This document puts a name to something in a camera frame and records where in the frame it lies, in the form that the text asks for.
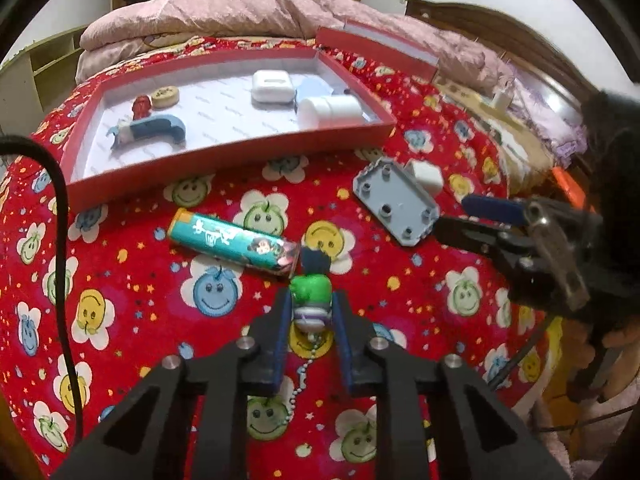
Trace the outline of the white usb wall charger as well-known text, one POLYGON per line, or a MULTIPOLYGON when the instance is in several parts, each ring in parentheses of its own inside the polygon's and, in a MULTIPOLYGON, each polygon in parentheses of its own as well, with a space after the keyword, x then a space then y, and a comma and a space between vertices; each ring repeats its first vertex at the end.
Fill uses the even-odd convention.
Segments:
POLYGON ((414 177, 422 188, 425 188, 431 196, 436 196, 444 188, 444 177, 440 169, 424 160, 410 159, 405 166, 409 174, 414 177))

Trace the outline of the green hat figurine keychain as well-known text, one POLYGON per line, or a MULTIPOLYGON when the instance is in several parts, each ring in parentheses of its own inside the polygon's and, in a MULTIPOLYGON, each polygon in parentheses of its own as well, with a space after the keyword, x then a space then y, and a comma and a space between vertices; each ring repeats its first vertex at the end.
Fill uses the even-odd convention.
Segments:
POLYGON ((333 344, 333 287, 326 275, 307 274, 292 278, 288 291, 293 305, 288 345, 303 360, 303 364, 296 370, 298 383, 290 399, 288 422, 292 422, 296 398, 306 389, 308 368, 316 359, 324 356, 333 344))

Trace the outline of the teal printed lighter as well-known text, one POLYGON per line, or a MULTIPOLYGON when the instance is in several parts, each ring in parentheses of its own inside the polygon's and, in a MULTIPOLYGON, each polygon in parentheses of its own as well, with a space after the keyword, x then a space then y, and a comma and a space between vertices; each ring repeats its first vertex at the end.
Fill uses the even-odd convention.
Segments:
POLYGON ((292 276, 300 255, 298 243, 184 208, 176 211, 167 236, 200 254, 274 275, 292 276))

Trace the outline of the grey plastic cover plate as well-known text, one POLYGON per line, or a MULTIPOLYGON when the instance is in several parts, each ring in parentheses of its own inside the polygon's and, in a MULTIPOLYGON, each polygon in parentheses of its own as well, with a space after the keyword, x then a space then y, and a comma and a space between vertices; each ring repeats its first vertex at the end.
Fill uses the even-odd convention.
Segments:
POLYGON ((414 247, 432 232, 440 209, 395 159, 381 157, 360 171, 352 192, 401 246, 414 247))

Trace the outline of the light blue correction tape dispenser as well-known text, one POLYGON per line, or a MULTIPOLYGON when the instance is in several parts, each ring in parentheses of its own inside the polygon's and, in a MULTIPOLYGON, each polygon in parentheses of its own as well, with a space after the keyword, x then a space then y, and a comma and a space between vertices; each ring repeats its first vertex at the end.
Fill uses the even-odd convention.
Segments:
POLYGON ((296 87, 295 101, 297 103, 311 98, 322 98, 322 96, 332 96, 333 87, 322 78, 305 77, 296 87))

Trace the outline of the small red figurine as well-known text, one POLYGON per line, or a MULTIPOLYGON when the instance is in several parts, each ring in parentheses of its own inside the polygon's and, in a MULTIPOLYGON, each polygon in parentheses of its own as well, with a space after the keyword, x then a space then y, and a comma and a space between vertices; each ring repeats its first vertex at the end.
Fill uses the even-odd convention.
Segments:
POLYGON ((149 96, 137 96, 132 103, 132 119, 147 118, 152 112, 152 102, 149 96))

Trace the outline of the dark navy small figurine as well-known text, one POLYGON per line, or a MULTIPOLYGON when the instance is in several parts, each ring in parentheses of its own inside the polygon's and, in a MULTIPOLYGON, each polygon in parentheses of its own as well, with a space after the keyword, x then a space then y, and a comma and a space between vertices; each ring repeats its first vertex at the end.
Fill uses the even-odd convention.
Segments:
POLYGON ((321 249, 303 247, 300 253, 300 264, 303 275, 328 275, 330 273, 331 258, 321 249))

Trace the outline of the dark wooden headboard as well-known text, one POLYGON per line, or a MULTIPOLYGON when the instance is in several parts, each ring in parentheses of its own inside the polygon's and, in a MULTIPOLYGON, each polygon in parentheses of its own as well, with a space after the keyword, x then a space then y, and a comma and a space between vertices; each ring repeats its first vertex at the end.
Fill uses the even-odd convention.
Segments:
POLYGON ((598 92, 544 36, 502 12, 469 3, 406 0, 406 14, 494 50, 544 98, 554 94, 578 108, 598 92))

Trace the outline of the red smiley flower blanket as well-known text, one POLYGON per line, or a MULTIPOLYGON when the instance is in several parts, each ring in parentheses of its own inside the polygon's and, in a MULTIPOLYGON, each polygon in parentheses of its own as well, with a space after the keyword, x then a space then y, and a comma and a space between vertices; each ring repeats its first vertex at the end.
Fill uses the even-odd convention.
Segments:
MULTIPOLYGON (((86 436, 164 354, 208 356, 267 312, 290 282, 178 246, 166 230, 179 208, 260 233, 238 249, 242 263, 277 255, 262 232, 322 250, 331 260, 328 280, 347 292, 356 314, 418 356, 457 352, 487 381, 544 318, 510 302, 506 280, 488 260, 432 236, 401 247, 352 194, 358 172, 388 155, 444 170, 436 202, 445 214, 461 216, 459 200, 468 193, 506 197, 502 155, 480 120, 423 79, 353 53, 328 53, 397 119, 382 151, 258 162, 70 212, 66 308, 86 436)), ((24 157, 1 180, 1 390, 44 478, 70 455, 75 431, 52 302, 53 193, 46 172, 24 157)), ((336 432, 338 416, 364 416, 374 401, 346 398, 332 335, 307 368, 288 424, 283 401, 250 401, 256 415, 274 405, 276 429, 284 430, 250 439, 251 479, 373 479, 372 460, 349 465, 356 463, 337 448, 356 439, 355 426, 339 426, 348 428, 345 437, 336 432)))

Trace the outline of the white cylindrical container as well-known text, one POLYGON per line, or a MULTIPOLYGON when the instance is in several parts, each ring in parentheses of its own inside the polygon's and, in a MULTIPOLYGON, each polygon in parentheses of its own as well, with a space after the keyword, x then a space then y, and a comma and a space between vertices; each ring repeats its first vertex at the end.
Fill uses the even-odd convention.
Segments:
POLYGON ((354 96, 313 96, 297 105, 300 130, 342 128, 364 123, 363 110, 354 96))

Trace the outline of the red box lid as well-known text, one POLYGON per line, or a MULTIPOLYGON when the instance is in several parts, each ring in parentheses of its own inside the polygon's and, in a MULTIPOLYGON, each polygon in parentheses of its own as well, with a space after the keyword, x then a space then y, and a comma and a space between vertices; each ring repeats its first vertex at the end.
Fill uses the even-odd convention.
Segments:
POLYGON ((320 27, 316 39, 322 46, 358 53, 427 82, 438 72, 438 56, 431 49, 363 23, 347 21, 342 28, 320 27))

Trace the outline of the blue curved figurine toy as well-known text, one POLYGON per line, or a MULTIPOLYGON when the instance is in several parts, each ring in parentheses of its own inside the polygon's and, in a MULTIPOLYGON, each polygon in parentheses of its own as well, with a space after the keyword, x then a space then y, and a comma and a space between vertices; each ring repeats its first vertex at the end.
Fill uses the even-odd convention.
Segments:
POLYGON ((169 138, 173 144, 186 142, 186 126, 180 118, 169 114, 150 115, 114 126, 107 130, 107 136, 113 137, 112 150, 148 139, 169 138))

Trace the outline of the white earbuds case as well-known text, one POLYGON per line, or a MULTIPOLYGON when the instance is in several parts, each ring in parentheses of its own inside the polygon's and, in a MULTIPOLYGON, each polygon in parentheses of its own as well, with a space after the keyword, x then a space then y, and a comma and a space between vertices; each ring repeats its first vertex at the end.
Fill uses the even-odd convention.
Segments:
POLYGON ((250 94, 260 104, 288 104, 295 98, 295 89, 285 70, 256 70, 250 94))

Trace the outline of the red shallow box tray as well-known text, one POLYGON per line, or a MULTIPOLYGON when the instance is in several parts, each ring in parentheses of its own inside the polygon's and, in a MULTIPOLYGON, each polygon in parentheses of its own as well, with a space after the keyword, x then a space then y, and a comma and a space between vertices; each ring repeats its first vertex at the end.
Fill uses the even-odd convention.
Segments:
POLYGON ((317 152, 379 148, 396 120, 349 70, 314 49, 223 50, 145 66, 98 83, 79 113, 61 158, 68 199, 81 212, 117 197, 249 162, 317 152), (258 70, 285 70, 293 84, 318 81, 331 96, 352 96, 358 122, 303 128, 292 106, 260 105, 250 95, 258 70), (132 104, 166 86, 176 105, 157 115, 186 130, 182 142, 161 134, 130 136, 132 104))

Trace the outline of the round wooden chess piece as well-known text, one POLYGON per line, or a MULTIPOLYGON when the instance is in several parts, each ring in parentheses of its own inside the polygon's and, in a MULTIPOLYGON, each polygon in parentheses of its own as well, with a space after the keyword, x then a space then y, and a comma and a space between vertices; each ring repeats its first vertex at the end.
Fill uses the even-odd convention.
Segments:
POLYGON ((160 87, 150 94, 152 107, 156 110, 176 105, 180 100, 180 91, 175 86, 160 87))

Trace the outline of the pink folded quilt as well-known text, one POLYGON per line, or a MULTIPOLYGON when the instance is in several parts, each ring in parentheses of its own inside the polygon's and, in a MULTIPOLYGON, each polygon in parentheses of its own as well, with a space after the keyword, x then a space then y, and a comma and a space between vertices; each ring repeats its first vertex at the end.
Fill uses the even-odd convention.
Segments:
POLYGON ((499 55, 456 32, 356 0, 149 0, 122 6, 91 23, 79 40, 75 80, 86 81, 120 61, 195 36, 308 40, 321 27, 356 21, 434 52, 445 77, 492 96, 515 74, 499 55))

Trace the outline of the green wooden shelf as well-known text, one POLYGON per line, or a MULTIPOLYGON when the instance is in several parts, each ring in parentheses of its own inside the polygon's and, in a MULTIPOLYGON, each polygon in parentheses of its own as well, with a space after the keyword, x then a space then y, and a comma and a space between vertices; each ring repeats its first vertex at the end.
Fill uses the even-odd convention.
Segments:
POLYGON ((2 134, 29 136, 75 88, 86 25, 34 42, 1 67, 2 134))

